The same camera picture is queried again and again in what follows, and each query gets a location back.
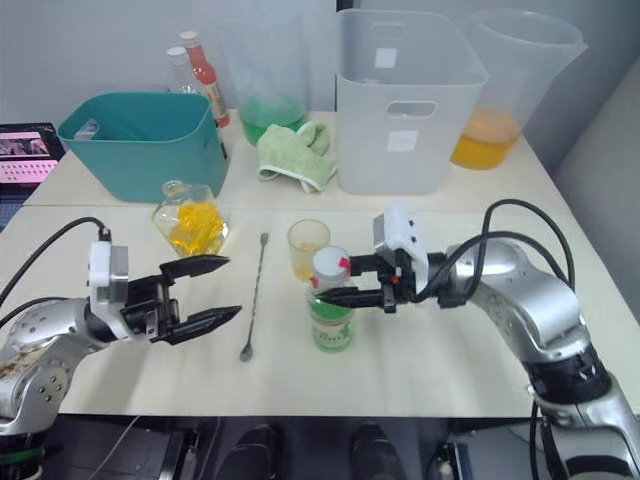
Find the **teal plastic bin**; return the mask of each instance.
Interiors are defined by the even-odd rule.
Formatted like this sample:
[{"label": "teal plastic bin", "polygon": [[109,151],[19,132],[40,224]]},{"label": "teal plastic bin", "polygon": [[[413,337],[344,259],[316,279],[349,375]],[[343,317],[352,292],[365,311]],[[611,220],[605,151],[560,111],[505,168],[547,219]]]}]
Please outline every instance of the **teal plastic bin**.
[{"label": "teal plastic bin", "polygon": [[[90,120],[96,133],[74,138]],[[111,194],[131,202],[160,202],[168,180],[204,183],[218,195],[229,166],[209,101],[200,95],[100,95],[73,112],[58,136]]]}]

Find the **metal stirring spoon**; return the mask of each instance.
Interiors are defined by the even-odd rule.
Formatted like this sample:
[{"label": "metal stirring spoon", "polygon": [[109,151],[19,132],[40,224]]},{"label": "metal stirring spoon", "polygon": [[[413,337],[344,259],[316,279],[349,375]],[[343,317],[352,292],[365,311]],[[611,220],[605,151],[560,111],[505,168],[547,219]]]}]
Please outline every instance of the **metal stirring spoon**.
[{"label": "metal stirring spoon", "polygon": [[258,276],[256,277],[256,288],[253,291],[253,310],[251,310],[251,325],[249,325],[249,335],[247,336],[247,344],[240,352],[240,360],[248,362],[253,357],[253,347],[251,346],[251,334],[253,333],[253,323],[256,321],[256,301],[258,300],[258,285],[260,284],[260,275],[262,274],[262,259],[264,257],[264,247],[269,241],[269,234],[262,233],[260,235],[260,261],[258,262]]}]

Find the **white plastic bin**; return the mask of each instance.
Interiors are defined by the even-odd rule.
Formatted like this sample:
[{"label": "white plastic bin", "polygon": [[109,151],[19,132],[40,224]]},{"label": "white plastic bin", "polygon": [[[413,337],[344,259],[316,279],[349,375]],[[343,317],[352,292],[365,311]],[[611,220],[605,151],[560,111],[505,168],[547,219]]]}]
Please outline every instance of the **white plastic bin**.
[{"label": "white plastic bin", "polygon": [[448,18],[339,12],[337,152],[355,194],[421,194],[444,179],[488,75]]}]

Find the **white table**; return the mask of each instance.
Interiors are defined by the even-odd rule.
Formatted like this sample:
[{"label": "white table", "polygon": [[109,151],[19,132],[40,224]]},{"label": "white table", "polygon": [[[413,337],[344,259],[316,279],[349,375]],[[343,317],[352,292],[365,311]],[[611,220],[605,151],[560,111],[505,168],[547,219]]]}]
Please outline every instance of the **white table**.
[{"label": "white table", "polygon": [[[313,117],[333,124],[333,114]],[[87,358],[74,378],[63,411],[162,415],[525,416],[527,378],[488,318],[469,305],[441,311],[434,302],[405,306],[395,316],[357,312],[355,341],[340,354],[313,344],[303,301],[305,286],[291,273],[286,231],[313,216],[331,228],[332,242],[351,254],[372,250],[371,220],[398,197],[353,196],[334,180],[326,192],[306,195],[293,181],[261,183],[255,150],[240,136],[237,119],[223,133],[231,167],[218,203],[231,236],[219,271],[183,279],[173,287],[182,314],[242,305],[211,335],[170,347],[145,342],[112,345]],[[432,195],[399,197],[422,229],[430,251],[460,242],[480,229],[482,212],[509,196],[530,200],[556,218],[572,244],[577,293],[594,344],[640,411],[640,329],[582,230],[526,141],[495,170],[453,166]],[[113,198],[72,155],[49,176],[0,234],[0,287],[51,232],[69,220],[95,215],[129,246],[130,278],[155,274],[175,259],[150,221],[152,205]],[[526,213],[507,209],[495,227],[521,231],[561,251],[552,234]],[[271,235],[254,336],[256,354],[238,360],[248,329],[262,231]],[[7,309],[45,294],[86,295],[86,260],[95,229],[83,226],[39,260],[15,289]],[[532,254],[532,259],[539,259]],[[360,285],[373,282],[360,279]]]},{"label": "white table", "polygon": [[[311,118],[326,122],[335,138],[335,114],[313,112]],[[242,135],[236,112],[231,125],[222,129],[230,154],[230,167],[217,198],[226,208],[264,208],[278,210],[371,210],[381,211],[393,198],[410,208],[428,211],[481,211],[501,198],[528,200],[550,214],[570,213],[562,196],[522,137],[505,162],[489,171],[473,171],[451,165],[444,184],[430,195],[399,197],[349,195],[338,185],[337,177],[323,193],[304,194],[299,182],[280,177],[261,182],[256,177],[258,155]],[[113,197],[80,160],[69,152],[49,178],[27,200],[27,205],[131,205]]]}]

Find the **laptop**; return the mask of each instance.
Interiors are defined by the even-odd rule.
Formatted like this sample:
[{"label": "laptop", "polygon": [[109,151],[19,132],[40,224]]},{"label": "laptop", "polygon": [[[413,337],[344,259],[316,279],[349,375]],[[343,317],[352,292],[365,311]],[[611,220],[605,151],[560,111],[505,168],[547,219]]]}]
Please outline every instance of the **laptop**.
[{"label": "laptop", "polygon": [[0,231],[63,155],[50,123],[0,125]]}]

